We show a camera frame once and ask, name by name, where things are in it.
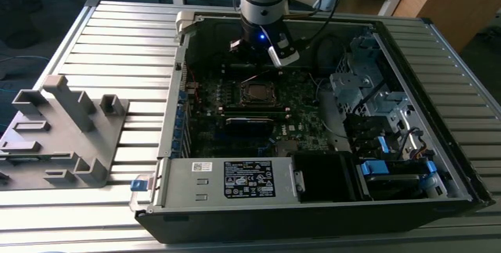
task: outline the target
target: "white wire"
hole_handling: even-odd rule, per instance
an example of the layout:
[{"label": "white wire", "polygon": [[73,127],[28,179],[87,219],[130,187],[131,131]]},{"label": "white wire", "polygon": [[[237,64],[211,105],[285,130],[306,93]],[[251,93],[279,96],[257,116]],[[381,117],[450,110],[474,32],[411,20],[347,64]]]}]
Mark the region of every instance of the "white wire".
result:
[{"label": "white wire", "polygon": [[325,124],[323,120],[321,120],[321,124],[323,125],[325,129],[326,129],[330,133],[334,134],[334,136],[341,137],[341,138],[343,138],[343,139],[347,138],[347,137],[345,137],[345,136],[341,136],[339,134],[337,134],[337,133],[335,133],[335,132],[327,127],[327,125]]},{"label": "white wire", "polygon": [[311,79],[311,81],[313,81],[313,84],[317,86],[318,84],[315,83],[315,81],[314,81],[314,79],[313,79],[311,73],[307,73],[307,75],[309,75],[309,77],[310,77],[310,79]]}]

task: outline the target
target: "aluminum profile table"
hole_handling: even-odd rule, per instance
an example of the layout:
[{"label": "aluminum profile table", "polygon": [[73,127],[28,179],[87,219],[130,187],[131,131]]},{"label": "aluminum profile table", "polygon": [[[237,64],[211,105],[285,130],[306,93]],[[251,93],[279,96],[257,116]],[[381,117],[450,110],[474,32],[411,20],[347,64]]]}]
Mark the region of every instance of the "aluminum profile table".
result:
[{"label": "aluminum profile table", "polygon": [[[34,84],[48,74],[67,78],[73,90],[90,98],[115,94],[130,100],[119,146],[103,188],[0,192],[1,252],[162,252],[339,247],[366,252],[378,244],[386,252],[497,249],[501,246],[501,204],[467,217],[438,220],[410,232],[326,239],[294,239],[217,244],[162,245],[141,228],[127,208],[129,183],[151,173],[175,52],[175,13],[229,8],[89,1]],[[339,15],[378,19],[430,94],[453,135],[498,199],[501,193],[499,106],[450,49],[433,25],[418,19]],[[138,193],[147,203],[149,193]]]}]

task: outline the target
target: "warning label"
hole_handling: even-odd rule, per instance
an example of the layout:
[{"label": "warning label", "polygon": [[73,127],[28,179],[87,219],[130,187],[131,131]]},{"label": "warning label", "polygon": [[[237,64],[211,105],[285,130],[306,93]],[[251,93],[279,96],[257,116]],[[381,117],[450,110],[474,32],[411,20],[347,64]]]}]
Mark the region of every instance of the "warning label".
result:
[{"label": "warning label", "polygon": [[274,197],[271,161],[225,162],[225,197]]}]

